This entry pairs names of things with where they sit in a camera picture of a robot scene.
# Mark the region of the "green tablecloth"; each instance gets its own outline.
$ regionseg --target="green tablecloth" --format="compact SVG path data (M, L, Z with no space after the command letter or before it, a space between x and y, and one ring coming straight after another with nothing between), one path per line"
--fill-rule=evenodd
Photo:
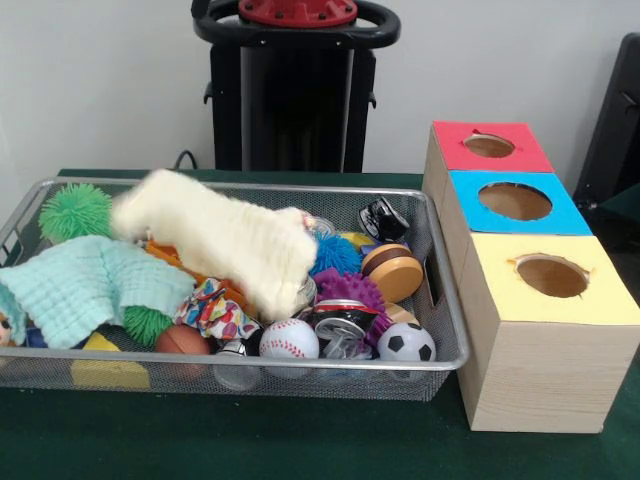
M137 177L141 172L64 170ZM419 175L197 172L212 181L419 188ZM16 478L640 478L640 368L600 435L470 432L451 375L428 404L0 391Z

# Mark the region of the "light blue washcloth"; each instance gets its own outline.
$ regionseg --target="light blue washcloth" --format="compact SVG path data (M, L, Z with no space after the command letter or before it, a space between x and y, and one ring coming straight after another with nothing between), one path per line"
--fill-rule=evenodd
M25 340L27 315L50 348L71 348L103 323L122 325L125 307L173 317L192 291L190 275L100 236L78 237L23 265L0 268L0 312L17 345Z

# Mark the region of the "red box lid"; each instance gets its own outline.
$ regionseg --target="red box lid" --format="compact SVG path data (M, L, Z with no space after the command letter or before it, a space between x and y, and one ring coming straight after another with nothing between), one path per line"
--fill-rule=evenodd
M434 122L433 128L449 170L555 171L526 123Z

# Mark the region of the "soccer ball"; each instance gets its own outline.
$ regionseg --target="soccer ball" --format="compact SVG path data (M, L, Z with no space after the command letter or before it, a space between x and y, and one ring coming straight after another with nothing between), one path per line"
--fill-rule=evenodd
M431 335L419 325L396 323L378 341L381 360L429 362L436 358L436 345Z

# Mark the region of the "spiky ball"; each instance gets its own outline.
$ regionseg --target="spiky ball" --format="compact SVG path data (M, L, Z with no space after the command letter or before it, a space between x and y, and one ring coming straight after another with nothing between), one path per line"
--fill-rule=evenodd
M146 307L124 309L124 329L140 345L153 347L173 322L163 313Z
M375 283L361 273L340 275L335 268L330 268L313 277L318 285L318 301L348 298L362 302L369 308L380 312L371 328L369 328L365 341L376 346L380 336L391 326L393 322L387 317L384 310L384 299Z
M109 237L111 197L86 183L67 185L45 202L38 224L54 245L84 235Z
M316 234L318 253L311 275L335 268L340 275L360 271L362 257L351 245L351 242L339 235L327 233Z

